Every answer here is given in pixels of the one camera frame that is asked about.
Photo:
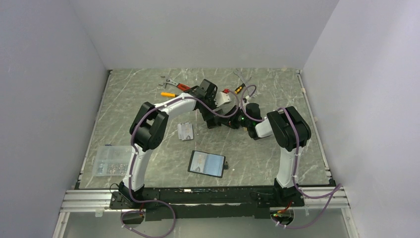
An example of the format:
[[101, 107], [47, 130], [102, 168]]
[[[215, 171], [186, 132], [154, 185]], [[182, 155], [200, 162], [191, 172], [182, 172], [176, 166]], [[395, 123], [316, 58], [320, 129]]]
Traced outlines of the black leather card holder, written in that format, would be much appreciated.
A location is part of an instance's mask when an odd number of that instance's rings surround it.
[[202, 173], [190, 171], [191, 160], [192, 160], [193, 154], [195, 152], [202, 152], [202, 151], [197, 151], [197, 150], [192, 151], [191, 156], [190, 156], [189, 165], [187, 167], [188, 172], [195, 173], [195, 174], [201, 174], [201, 175], [205, 175], [205, 176], [210, 176], [210, 177], [215, 177], [215, 178], [222, 178], [223, 174], [224, 174], [224, 171], [229, 169], [229, 163], [227, 162], [225, 156], [203, 152], [203, 153], [207, 154], [207, 160], [206, 160], [206, 164], [205, 164], [205, 167], [204, 167], [204, 171]]

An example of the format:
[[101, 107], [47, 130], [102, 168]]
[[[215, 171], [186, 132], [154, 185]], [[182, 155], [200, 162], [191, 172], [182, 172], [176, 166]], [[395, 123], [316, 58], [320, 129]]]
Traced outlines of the silver VIP credit card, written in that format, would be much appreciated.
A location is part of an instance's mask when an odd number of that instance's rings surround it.
[[202, 173], [207, 160], [207, 154], [203, 152], [195, 152], [193, 154], [190, 171]]

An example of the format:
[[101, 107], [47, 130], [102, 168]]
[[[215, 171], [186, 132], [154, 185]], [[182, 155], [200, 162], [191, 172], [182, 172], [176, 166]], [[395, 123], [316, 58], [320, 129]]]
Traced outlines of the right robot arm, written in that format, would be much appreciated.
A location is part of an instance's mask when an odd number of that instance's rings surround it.
[[227, 115], [219, 117], [217, 123], [232, 129], [244, 127], [254, 140], [273, 135], [280, 146], [273, 200], [277, 205], [284, 206], [291, 201], [292, 196], [298, 194], [300, 152], [307, 145], [312, 132], [295, 107], [286, 107], [280, 112], [274, 110], [263, 118], [257, 103], [249, 103], [243, 108], [234, 106]]

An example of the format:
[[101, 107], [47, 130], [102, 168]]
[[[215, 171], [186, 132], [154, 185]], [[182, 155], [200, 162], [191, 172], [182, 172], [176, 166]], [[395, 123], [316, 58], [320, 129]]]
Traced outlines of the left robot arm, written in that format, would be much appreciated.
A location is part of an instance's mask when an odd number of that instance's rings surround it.
[[145, 172], [154, 149], [163, 141], [168, 122], [179, 116], [199, 110], [208, 128], [216, 122], [217, 86], [204, 79], [200, 85], [188, 89], [179, 96], [160, 104], [145, 102], [141, 105], [131, 127], [130, 144], [132, 154], [130, 166], [118, 186], [123, 202], [129, 208], [136, 208], [142, 202]]

